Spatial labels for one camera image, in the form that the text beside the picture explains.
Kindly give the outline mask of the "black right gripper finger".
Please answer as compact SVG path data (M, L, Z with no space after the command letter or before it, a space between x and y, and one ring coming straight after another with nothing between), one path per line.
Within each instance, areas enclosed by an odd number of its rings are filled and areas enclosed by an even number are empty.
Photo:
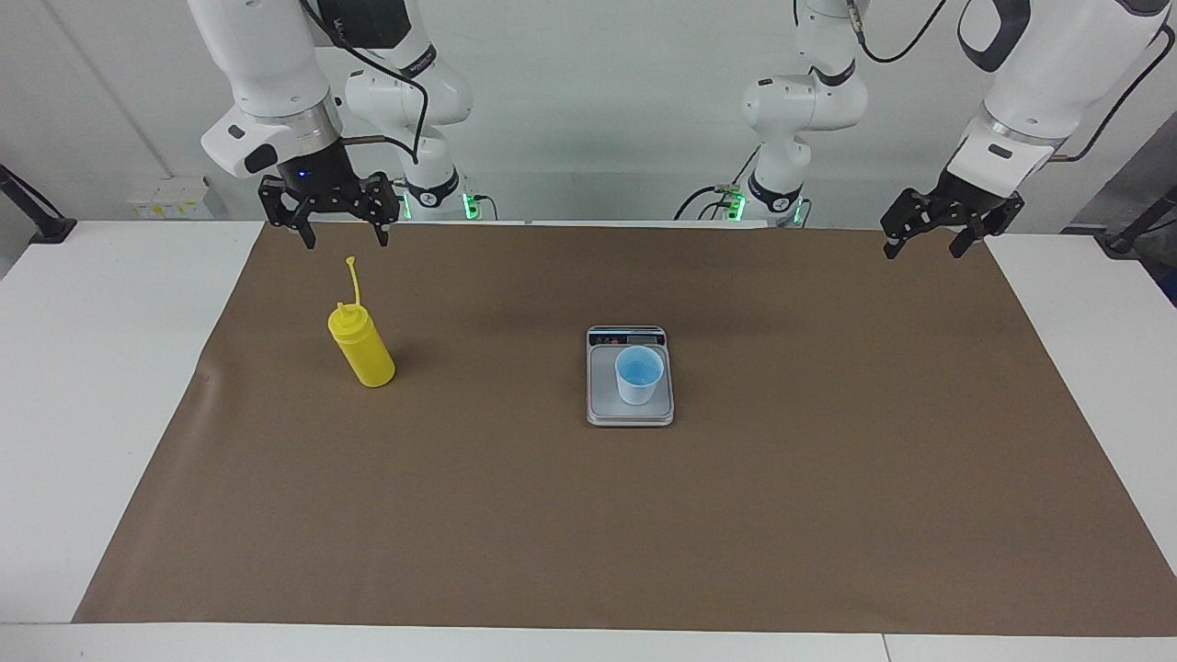
M364 179L364 221L374 231L377 241L387 247L392 226L399 221L400 198L395 196L388 177L384 172Z
M315 249L315 231L310 221L313 212L312 201L298 196L291 197L294 206L290 207L285 198L290 196L285 180L281 177L262 177L257 186L257 196L262 208L268 217L270 226L286 229L302 239L302 246L307 250Z

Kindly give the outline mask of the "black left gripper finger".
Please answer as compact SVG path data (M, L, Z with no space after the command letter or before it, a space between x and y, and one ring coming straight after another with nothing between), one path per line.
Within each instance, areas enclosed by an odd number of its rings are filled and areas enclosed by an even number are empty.
M975 243L983 241L985 237L1000 237L1015 221L1016 217L1024 208L1025 201L1006 200L999 207L988 211L984 216L976 216L955 236L949 245L949 252L955 258L966 254Z
M886 213L880 218L880 227L886 236L883 252L887 260L895 260L909 239L939 226L933 208L936 201L937 198L931 194L904 188L887 206Z

